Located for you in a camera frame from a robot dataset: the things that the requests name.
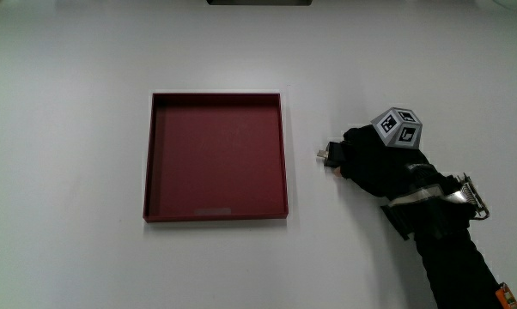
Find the square tray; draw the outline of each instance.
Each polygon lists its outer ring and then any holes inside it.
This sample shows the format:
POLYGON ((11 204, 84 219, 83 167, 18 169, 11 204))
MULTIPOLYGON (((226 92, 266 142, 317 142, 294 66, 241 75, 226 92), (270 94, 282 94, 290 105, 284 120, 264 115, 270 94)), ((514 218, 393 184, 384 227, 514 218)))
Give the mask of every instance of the square tray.
POLYGON ((146 222, 286 218, 280 94, 154 94, 146 222))

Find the black glove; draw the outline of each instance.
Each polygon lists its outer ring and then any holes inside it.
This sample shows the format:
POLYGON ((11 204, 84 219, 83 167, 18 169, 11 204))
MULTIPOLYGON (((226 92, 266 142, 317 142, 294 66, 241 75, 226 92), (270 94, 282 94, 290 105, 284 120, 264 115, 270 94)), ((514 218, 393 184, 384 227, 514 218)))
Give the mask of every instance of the black glove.
POLYGON ((386 147, 371 124, 348 130, 344 140, 352 153, 346 155, 350 160, 341 165, 341 174, 377 197, 392 200, 409 192, 417 178, 437 173, 421 150, 386 147), (412 164, 428 166, 411 173, 412 164))

